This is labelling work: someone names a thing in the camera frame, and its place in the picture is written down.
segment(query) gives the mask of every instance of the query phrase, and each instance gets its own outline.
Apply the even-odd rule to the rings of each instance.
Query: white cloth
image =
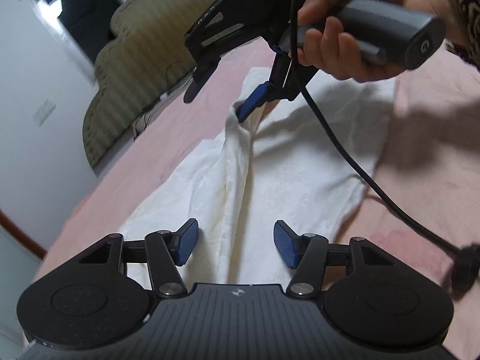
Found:
[[[333,240],[361,202],[365,186],[337,153],[302,96],[281,101],[262,121],[257,109],[239,125],[235,107],[268,80],[252,68],[225,130],[204,140],[122,226],[125,239],[175,231],[188,218],[202,230],[179,271],[194,282],[261,284],[290,281],[273,242],[275,221],[298,234]],[[359,84],[318,72],[307,86],[340,142],[369,174],[385,145],[394,80]],[[144,267],[129,276],[148,287]]]

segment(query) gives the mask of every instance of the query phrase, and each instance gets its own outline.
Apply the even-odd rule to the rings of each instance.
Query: red wooden trim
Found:
[[[39,259],[43,260],[45,258],[47,251],[21,231],[2,211],[0,211],[0,225],[2,225],[2,227],[21,245],[25,246],[35,256],[39,257]]]

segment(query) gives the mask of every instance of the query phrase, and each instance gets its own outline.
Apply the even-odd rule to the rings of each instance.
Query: human hand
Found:
[[[325,18],[328,11],[343,0],[306,0],[298,11],[298,25],[316,23]],[[402,5],[418,12],[435,14],[446,24],[446,37],[456,44],[466,44],[454,10],[449,0],[383,0]],[[304,66],[314,65],[339,80],[354,78],[356,81],[377,81],[394,77],[403,69],[387,63],[374,66],[362,60],[362,54],[355,38],[344,32],[342,23],[330,16],[323,33],[308,30],[303,50],[298,51],[298,60]]]

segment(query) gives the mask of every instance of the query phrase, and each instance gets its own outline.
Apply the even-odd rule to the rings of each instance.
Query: thin wire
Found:
[[[317,104],[307,91],[306,87],[302,84],[301,80],[299,79],[298,75],[298,52],[297,52],[297,30],[298,30],[298,22],[297,22],[297,14],[298,14],[298,7],[300,0],[292,0],[291,9],[290,9],[290,51],[292,56],[292,66],[291,71],[293,73],[293,78],[297,84],[297,87],[300,89],[303,97],[305,98],[307,104],[317,117],[318,121],[322,125],[323,129],[325,130],[328,138],[335,146],[335,149],[342,155],[345,161],[360,175],[360,177],[371,187],[372,190],[380,197],[380,199],[385,203],[387,208],[397,216],[400,220],[402,220],[407,226],[409,226],[414,232],[419,234],[420,236],[426,238],[434,245],[440,247],[450,256],[454,257],[459,254],[460,249],[455,245],[452,245],[450,242],[446,241],[445,239],[439,237],[435,233],[428,230],[426,227],[422,226],[420,223],[415,221],[409,215],[407,215],[395,202],[388,197],[388,195],[378,186],[377,183],[368,175],[366,171],[362,169],[360,165],[348,154],[348,152],[344,149],[341,143],[338,141],[337,137],[333,133],[332,129],[328,125],[327,121],[323,117],[320,109],[318,108]]]

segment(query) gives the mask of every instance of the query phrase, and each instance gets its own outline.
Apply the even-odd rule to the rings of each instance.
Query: pink bed sheet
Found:
[[[253,66],[274,55],[258,40],[222,59],[190,105],[175,100],[78,207],[38,277],[104,235],[116,232],[202,140],[224,127]],[[455,245],[480,242],[480,74],[445,50],[398,79],[388,144],[375,179],[410,215]],[[368,193],[338,242],[363,236],[443,285],[451,260],[395,219]],[[445,345],[461,360],[480,355],[480,285],[455,301]]]

